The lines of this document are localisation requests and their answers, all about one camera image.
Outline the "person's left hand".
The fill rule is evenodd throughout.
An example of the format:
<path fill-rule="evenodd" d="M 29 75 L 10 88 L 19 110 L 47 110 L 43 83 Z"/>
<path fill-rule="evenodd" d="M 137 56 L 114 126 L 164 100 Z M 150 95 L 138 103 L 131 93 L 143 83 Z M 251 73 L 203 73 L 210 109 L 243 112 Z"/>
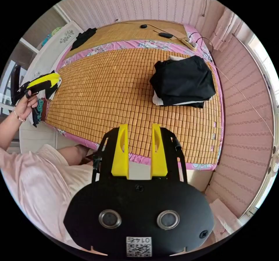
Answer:
<path fill-rule="evenodd" d="M 18 101 L 13 113 L 20 122 L 25 122 L 32 110 L 38 106 L 38 97 L 31 90 L 27 90 L 24 96 Z"/>

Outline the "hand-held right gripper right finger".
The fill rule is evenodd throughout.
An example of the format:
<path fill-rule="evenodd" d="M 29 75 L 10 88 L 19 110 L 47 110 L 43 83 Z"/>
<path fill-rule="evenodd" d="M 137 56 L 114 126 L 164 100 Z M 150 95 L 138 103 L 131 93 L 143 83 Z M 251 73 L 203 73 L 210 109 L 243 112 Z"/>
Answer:
<path fill-rule="evenodd" d="M 151 178 L 165 177 L 168 173 L 164 144 L 159 124 L 152 124 Z"/>

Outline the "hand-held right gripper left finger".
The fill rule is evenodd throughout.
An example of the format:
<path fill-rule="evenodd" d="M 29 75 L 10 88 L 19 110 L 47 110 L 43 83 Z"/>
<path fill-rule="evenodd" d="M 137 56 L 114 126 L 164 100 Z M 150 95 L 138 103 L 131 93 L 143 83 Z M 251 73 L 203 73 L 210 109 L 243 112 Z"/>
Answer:
<path fill-rule="evenodd" d="M 114 177 L 129 179 L 128 125 L 118 128 L 111 173 Z"/>

